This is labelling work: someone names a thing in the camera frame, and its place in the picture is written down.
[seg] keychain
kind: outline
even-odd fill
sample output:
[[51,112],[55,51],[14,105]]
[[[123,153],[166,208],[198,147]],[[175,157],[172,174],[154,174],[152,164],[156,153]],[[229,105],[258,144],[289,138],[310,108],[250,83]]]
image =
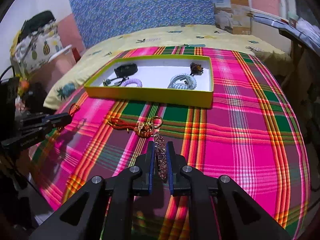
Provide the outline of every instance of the keychain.
[[[161,123],[157,126],[154,125],[154,120],[159,119]],[[155,143],[155,152],[156,152],[156,160],[158,166],[158,175],[162,179],[163,182],[167,181],[167,150],[166,145],[164,143],[163,137],[159,134],[159,132],[155,132],[163,124],[163,119],[160,116],[153,116],[148,119],[146,122],[137,122],[136,125],[132,125],[123,121],[120,118],[110,117],[107,120],[108,124],[117,130],[133,130],[136,135],[141,138],[149,138],[153,137],[153,141]]]

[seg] blue patterned board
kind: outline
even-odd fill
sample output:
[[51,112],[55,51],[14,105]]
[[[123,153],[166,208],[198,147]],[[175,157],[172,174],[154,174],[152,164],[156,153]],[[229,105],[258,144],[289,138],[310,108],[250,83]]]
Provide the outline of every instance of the blue patterned board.
[[182,24],[215,24],[212,0],[70,0],[87,48],[121,34]]

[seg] silver bolt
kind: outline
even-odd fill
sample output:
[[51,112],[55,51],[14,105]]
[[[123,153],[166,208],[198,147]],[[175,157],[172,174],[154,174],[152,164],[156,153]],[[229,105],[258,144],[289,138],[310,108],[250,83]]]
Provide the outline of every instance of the silver bolt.
[[184,172],[190,172],[190,171],[192,171],[192,167],[186,165],[186,166],[183,166],[183,167],[182,167],[182,170],[183,170]]
[[100,176],[94,176],[91,181],[95,184],[99,183],[101,181],[101,177]]
[[135,173],[135,172],[138,172],[140,170],[140,168],[138,166],[131,166],[130,167],[130,171]]
[[230,181],[230,177],[227,175],[222,175],[220,179],[224,183],[228,183]]

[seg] plaid tablecloth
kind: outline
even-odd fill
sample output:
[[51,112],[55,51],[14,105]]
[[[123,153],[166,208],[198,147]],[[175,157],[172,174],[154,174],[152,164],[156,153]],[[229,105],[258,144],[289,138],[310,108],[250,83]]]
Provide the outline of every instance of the plaid tablecloth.
[[[295,238],[307,212],[308,160],[292,108],[268,69],[251,55],[199,47],[140,48],[118,57],[152,54],[209,56],[212,108],[89,98],[79,88],[58,110],[80,105],[72,123],[30,152],[32,176],[52,208],[92,176],[115,176],[146,152],[150,138],[113,130],[109,117],[159,115],[160,134],[188,165],[213,177],[229,175]],[[172,197],[168,185],[157,182],[151,196],[135,199],[132,225],[137,238],[188,239],[187,197]]]

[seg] pineapple print bed sheet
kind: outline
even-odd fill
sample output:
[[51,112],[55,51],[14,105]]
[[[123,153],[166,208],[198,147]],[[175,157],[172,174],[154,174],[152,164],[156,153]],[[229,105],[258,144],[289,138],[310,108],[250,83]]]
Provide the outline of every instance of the pineapple print bed sheet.
[[23,39],[16,47],[14,60],[19,64],[20,74],[28,78],[61,49],[57,25],[52,22]]

